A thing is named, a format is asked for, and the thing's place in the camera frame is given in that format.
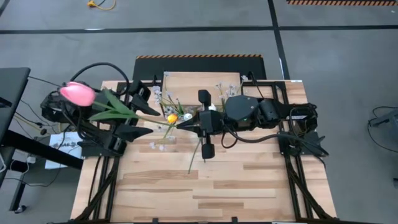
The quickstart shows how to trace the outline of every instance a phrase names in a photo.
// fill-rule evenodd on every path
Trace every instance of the white paper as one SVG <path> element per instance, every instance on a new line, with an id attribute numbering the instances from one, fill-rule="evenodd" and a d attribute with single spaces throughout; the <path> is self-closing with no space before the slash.
<path id="1" fill-rule="evenodd" d="M 49 146 L 58 149 L 63 139 L 63 133 L 60 134 L 52 134 L 50 137 L 50 144 Z M 77 158 L 81 158 L 81 147 L 78 146 L 77 142 L 80 142 L 81 139 L 77 135 L 77 132 L 67 132 L 65 133 L 65 140 L 63 141 L 61 147 L 59 148 L 60 151 L 66 152 L 71 156 L 75 156 Z M 65 165 L 60 165 L 59 163 L 46 160 L 45 161 L 45 169 L 58 169 L 64 168 Z"/>

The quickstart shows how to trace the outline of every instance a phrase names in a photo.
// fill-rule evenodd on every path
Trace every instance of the concrete floor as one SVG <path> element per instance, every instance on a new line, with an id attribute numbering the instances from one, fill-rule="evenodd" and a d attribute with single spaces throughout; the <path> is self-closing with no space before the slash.
<path id="1" fill-rule="evenodd" d="M 88 9 L 85 3 L 11 0 L 0 17 L 0 30 L 272 25 L 265 0 L 118 0 L 109 12 Z M 398 24 L 396 7 L 274 4 L 280 26 Z M 398 30 L 282 31 L 281 36 L 291 79 L 303 80 L 308 100 L 318 105 L 318 132 L 326 136 L 323 147 L 331 155 L 326 168 L 338 216 L 396 223 L 398 190 L 392 178 L 398 177 L 398 154 L 375 146 L 366 124 L 374 107 L 398 104 Z M 268 78 L 282 78 L 273 31 L 0 36 L 0 67 L 30 67 L 32 76 L 56 83 L 93 62 L 112 62 L 132 74 L 137 55 L 153 54 L 263 54 Z M 102 80 L 121 78 L 110 68 L 96 68 L 81 79 L 99 86 Z M 31 80 L 22 98 L 39 112 L 52 89 Z M 36 120 L 25 105 L 17 110 Z M 24 134 L 15 123 L 11 129 Z M 398 150 L 388 126 L 372 131 L 379 142 Z M 75 170 L 62 170 L 46 189 L 27 187 L 22 203 L 30 210 L 19 215 L 7 211 L 17 183 L 5 181 L 1 223 L 68 220 L 78 176 Z"/>

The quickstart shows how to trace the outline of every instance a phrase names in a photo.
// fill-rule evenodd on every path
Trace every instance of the wooden tabletop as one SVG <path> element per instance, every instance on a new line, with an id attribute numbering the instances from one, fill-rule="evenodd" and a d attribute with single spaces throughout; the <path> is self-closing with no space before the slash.
<path id="1" fill-rule="evenodd" d="M 230 73 L 223 77 L 223 81 L 239 82 L 237 76 L 239 78 L 237 73 Z M 205 86 L 203 83 L 207 80 L 201 82 L 200 77 L 203 74 L 181 83 L 178 80 L 168 82 L 168 88 L 183 100 L 191 98 L 191 103 L 195 105 L 197 91 L 189 92 L 186 88 L 181 88 L 179 92 L 178 86 L 198 83 L 197 88 L 214 89 L 214 82 L 208 82 Z M 117 84 L 116 81 L 105 81 L 103 87 L 115 90 Z M 285 84 L 289 103 L 307 102 L 302 82 L 287 80 Z M 260 87 L 260 90 L 264 97 L 272 98 L 271 88 Z M 260 96 L 255 87 L 245 87 L 244 92 L 245 95 Z M 153 94 L 148 103 L 161 113 L 160 107 L 154 102 Z M 164 121 L 161 116 L 148 117 Z M 276 139 L 259 144 L 238 141 L 233 148 L 225 149 L 220 143 L 221 136 L 213 136 L 216 156 L 204 163 L 199 148 L 188 174 L 193 151 L 198 143 L 196 134 L 175 129 L 172 135 L 177 140 L 168 142 L 166 149 L 161 151 L 158 147 L 152 149 L 149 143 L 162 139 L 166 128 L 158 130 L 156 124 L 147 121 L 139 121 L 138 126 L 155 131 L 129 144 L 121 158 L 112 222 L 151 222 L 153 218 L 159 218 L 160 222 L 230 222 L 231 217 L 238 217 L 242 222 L 294 220 L 285 162 L 279 153 Z M 276 132 L 277 128 L 256 128 L 239 135 L 256 139 Z M 232 142 L 233 137 L 226 135 L 225 144 Z M 78 216 L 87 206 L 96 160 L 93 157 L 84 161 L 71 218 Z M 322 163 L 313 156 L 302 156 L 302 160 L 309 191 L 327 213 L 335 216 Z M 94 192 L 100 178 L 99 173 L 100 171 Z M 302 195 L 298 189 L 297 192 L 300 210 L 305 217 Z M 107 195 L 106 192 L 103 197 L 100 218 L 104 217 Z"/>

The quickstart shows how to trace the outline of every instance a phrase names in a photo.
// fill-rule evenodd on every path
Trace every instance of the yellow flower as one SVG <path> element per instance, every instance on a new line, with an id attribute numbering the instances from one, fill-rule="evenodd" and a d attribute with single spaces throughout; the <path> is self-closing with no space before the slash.
<path id="1" fill-rule="evenodd" d="M 170 124 L 176 122 L 177 119 L 178 119 L 178 117 L 177 117 L 177 115 L 175 115 L 175 114 L 170 114 L 170 115 L 167 117 L 167 121 L 168 121 Z"/>

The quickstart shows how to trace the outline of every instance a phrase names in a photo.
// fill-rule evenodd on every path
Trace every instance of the black table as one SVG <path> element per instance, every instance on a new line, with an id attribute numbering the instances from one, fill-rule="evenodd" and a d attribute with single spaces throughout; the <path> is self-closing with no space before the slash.
<path id="1" fill-rule="evenodd" d="M 81 169 L 83 160 L 8 130 L 27 85 L 29 73 L 29 68 L 0 68 L 0 97 L 8 101 L 8 103 L 2 104 L 0 108 L 0 141 L 2 146 L 0 147 L 0 154 L 4 159 L 4 165 L 8 169 L 10 168 L 14 151 L 19 149 L 68 167 Z M 12 168 L 13 170 L 24 172 L 26 164 L 15 161 Z M 0 173 L 0 187 L 5 176 L 6 171 Z M 16 211 L 18 209 L 24 187 L 25 184 L 19 182 L 10 210 Z"/>

